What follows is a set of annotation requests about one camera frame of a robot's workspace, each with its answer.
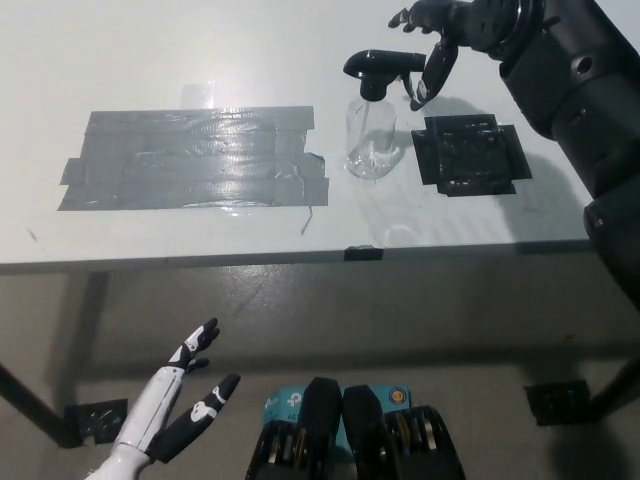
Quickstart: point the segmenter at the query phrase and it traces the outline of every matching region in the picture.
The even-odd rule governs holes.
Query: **white table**
[[[629,36],[640,7],[602,0]],[[109,270],[341,260],[351,246],[385,259],[442,252],[586,245],[590,197],[557,145],[528,126],[498,64],[462,52],[422,114],[402,86],[388,98],[407,143],[423,116],[488,112],[515,124],[534,174],[518,195],[449,199],[419,180],[409,142],[396,169],[361,183],[344,168],[345,111],[359,82],[342,73],[367,48],[428,53],[437,36],[386,27],[402,0],[68,0],[2,2],[5,68],[0,162],[0,271]],[[215,82],[216,107],[312,105],[307,151],[325,156],[329,206],[58,212],[65,163],[77,157],[91,111],[172,109],[187,84]]]

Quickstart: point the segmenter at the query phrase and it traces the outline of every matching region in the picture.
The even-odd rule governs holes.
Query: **tape strip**
[[[141,153],[158,155],[292,155],[304,152],[306,130],[257,131],[227,135],[185,135],[182,133],[87,134],[81,158],[105,161],[130,158]]]
[[[313,107],[220,108],[93,112],[87,134],[237,134],[263,130],[313,130]]]
[[[141,153],[128,161],[70,158],[60,185],[268,180],[281,177],[311,179],[324,176],[324,158],[311,153],[291,157],[274,154],[187,157]]]
[[[71,185],[59,210],[161,210],[189,207],[326,206],[329,179],[230,180]]]

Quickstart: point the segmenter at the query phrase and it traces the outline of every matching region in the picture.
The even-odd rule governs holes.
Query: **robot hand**
[[[111,456],[88,480],[136,480],[155,460],[168,463],[187,448],[216,418],[240,382],[227,375],[201,401],[165,428],[182,388],[182,377],[209,362],[196,359],[220,333],[213,319],[193,332],[149,381],[115,441]]]

